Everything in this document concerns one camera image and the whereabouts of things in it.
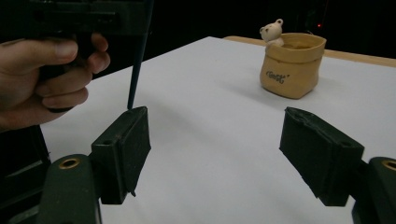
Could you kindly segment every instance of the bear ear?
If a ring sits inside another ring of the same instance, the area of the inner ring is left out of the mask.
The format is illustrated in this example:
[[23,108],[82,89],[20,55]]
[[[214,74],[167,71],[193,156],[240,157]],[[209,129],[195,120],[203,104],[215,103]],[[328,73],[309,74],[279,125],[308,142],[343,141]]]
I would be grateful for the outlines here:
[[278,23],[279,25],[283,25],[283,20],[282,19],[277,19],[276,23]]

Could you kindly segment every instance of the finger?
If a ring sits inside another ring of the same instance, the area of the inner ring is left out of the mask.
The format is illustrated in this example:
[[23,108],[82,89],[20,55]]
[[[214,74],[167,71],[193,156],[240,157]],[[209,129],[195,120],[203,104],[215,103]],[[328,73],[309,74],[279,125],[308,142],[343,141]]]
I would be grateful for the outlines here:
[[42,104],[46,108],[69,108],[84,103],[88,99],[88,91],[83,88],[65,95],[43,98]]
[[83,67],[74,67],[65,74],[42,81],[35,93],[42,97],[63,95],[83,89],[92,80],[92,73]]
[[0,45],[0,69],[13,75],[24,74],[43,65],[72,62],[78,53],[73,40],[22,40]]
[[93,33],[91,35],[91,42],[92,42],[93,46],[99,51],[104,52],[108,48],[107,40],[101,34]]
[[0,111],[0,132],[46,123],[64,114],[49,112],[41,101],[40,97],[33,96],[24,104],[13,107],[12,110]]
[[110,56],[106,52],[95,52],[87,59],[87,69],[98,74],[110,65]]

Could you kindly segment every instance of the tan ceramic pot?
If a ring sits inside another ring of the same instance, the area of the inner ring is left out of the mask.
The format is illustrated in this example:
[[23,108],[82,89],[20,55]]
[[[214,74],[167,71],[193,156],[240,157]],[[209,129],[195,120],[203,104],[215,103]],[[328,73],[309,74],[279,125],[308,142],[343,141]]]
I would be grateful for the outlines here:
[[265,49],[260,73],[262,86],[275,94],[300,99],[318,84],[318,70],[326,39],[309,34],[283,34],[284,45]]

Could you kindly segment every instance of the hand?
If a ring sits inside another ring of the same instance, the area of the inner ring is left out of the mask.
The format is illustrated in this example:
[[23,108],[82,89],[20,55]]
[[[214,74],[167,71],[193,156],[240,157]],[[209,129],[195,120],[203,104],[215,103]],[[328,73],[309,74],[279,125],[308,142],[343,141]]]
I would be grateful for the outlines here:
[[84,65],[71,67],[61,76],[39,82],[43,65],[62,65],[78,56],[78,45],[70,39],[16,40],[0,44],[0,133],[59,118],[48,108],[66,108],[84,103],[85,86],[92,74],[110,64],[104,37],[92,34],[96,48]]

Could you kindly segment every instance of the white bear figurine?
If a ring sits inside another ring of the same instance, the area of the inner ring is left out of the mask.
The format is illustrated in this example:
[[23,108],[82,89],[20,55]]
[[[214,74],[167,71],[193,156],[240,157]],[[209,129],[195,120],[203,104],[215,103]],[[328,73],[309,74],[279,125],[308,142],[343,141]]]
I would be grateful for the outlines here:
[[282,35],[282,19],[277,19],[274,23],[269,23],[260,29],[262,39],[267,43],[267,46],[276,44],[283,46],[284,42],[280,35]]

